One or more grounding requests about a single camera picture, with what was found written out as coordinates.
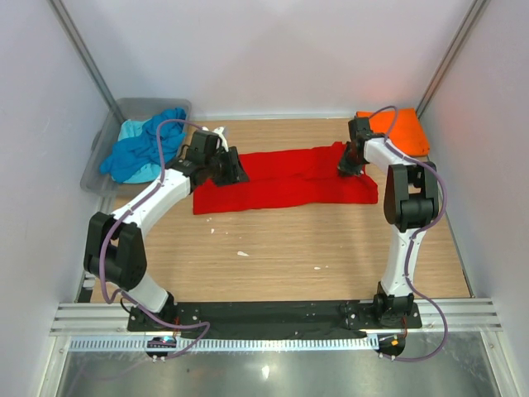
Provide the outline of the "red t shirt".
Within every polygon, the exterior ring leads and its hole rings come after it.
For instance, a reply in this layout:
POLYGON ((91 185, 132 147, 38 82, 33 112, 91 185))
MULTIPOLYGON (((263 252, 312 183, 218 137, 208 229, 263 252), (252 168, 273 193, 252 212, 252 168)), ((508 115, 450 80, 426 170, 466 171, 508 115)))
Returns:
POLYGON ((376 204, 378 186, 368 175, 338 175, 338 161, 345 148, 344 143, 336 141, 311 149, 241 155, 249 180, 222 187, 206 182, 193 193, 193 214, 290 208, 309 203, 376 204))

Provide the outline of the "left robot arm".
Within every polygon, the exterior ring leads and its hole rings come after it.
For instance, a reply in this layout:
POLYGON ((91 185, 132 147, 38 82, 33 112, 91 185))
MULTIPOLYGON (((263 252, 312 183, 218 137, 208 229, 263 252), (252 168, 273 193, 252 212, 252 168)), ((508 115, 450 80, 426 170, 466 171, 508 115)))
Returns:
POLYGON ((88 224, 84 269, 96 276, 103 298, 110 303, 107 283, 147 310, 146 320, 156 330, 169 329, 175 320, 174 298, 147 272, 145 239, 152 227, 197 187, 210 181, 217 187, 245 183, 237 149, 229 146, 225 128, 196 130, 182 158, 164 165, 161 174, 132 201, 113 213, 94 214, 88 224))

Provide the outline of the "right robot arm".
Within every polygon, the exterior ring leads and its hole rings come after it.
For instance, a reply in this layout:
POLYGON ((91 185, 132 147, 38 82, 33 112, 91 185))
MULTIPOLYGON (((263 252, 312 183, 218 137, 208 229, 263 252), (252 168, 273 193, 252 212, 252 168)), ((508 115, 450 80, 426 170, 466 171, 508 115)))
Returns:
POLYGON ((405 155, 382 133, 371 129, 367 117, 348 121, 350 140, 338 162, 338 175, 358 179, 367 164, 386 174, 384 217, 392 232, 388 263, 371 304, 356 313, 377 328, 397 328, 412 316, 412 280, 424 228, 439 214, 436 167, 405 155))

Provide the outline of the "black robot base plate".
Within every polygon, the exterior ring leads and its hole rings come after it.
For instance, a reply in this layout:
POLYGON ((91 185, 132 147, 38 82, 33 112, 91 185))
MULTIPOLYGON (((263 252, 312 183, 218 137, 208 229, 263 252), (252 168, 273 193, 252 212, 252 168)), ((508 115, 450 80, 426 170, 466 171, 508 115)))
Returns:
POLYGON ((169 299, 156 316, 180 326, 208 322, 207 335, 212 338, 282 339, 303 332, 316 336, 422 327, 417 304, 403 311, 383 311, 371 301, 360 300, 175 303, 169 299))

